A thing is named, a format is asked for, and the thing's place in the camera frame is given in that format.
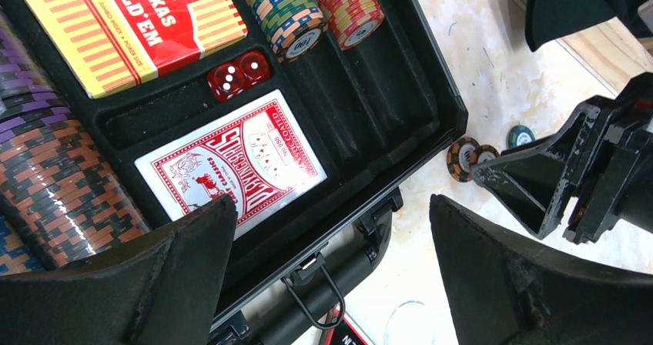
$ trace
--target dice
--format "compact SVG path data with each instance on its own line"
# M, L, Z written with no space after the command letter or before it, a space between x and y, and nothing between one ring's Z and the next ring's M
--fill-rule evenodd
M213 95L220 102L270 78L270 64L258 51L247 52L209 72L207 80Z
M251 85L265 82L270 78L270 65L265 56L258 51L247 52L236 59L236 64L248 78Z
M218 101L225 102L249 88L249 81L234 63L226 63L209 73L209 87Z

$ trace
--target black mount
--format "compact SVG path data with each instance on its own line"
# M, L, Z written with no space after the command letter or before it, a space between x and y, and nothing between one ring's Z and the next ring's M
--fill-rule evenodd
M460 345L651 344L653 276L589 262L432 196Z
M630 81L615 100L579 104L558 133L472 167L472 178L533 236L559 224L578 203L564 236L596 242L620 218L653 233L653 74Z

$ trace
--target yellow card box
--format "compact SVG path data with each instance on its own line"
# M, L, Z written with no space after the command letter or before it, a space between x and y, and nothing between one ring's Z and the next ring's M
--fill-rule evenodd
M247 36L231 0L26 0L97 99L196 62Z

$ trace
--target teal poker chip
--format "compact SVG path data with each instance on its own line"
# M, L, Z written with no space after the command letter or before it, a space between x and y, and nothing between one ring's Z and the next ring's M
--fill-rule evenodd
M527 126L515 126L508 133L508 148L523 146L535 141L535 135Z

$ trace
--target poker chip on floor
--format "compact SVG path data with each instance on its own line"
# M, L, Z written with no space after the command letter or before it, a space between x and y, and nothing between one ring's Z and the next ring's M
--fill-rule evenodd
M280 62L292 62L327 30L317 0L247 0Z
M527 126L514 126L508 133L508 148L514 149L535 141L535 135Z
M43 71L0 15L0 99L25 93L52 92Z
M43 266L0 215L0 276L42 270Z
M147 233L92 137L6 28L0 23L0 206L8 236L20 237L11 241L56 269ZM3 263L7 272L14 264L0 260L0 274Z
M351 49L379 28L385 14L378 0L317 0L340 49Z
M489 162L490 160L495 160L499 156L501 156L501 154L499 154L499 152L493 146L478 146L471 153L470 166L474 164L480 164L482 162Z
M470 182L470 160L478 147L478 141L471 137L462 137L454 142L447 152L447 169L458 182Z

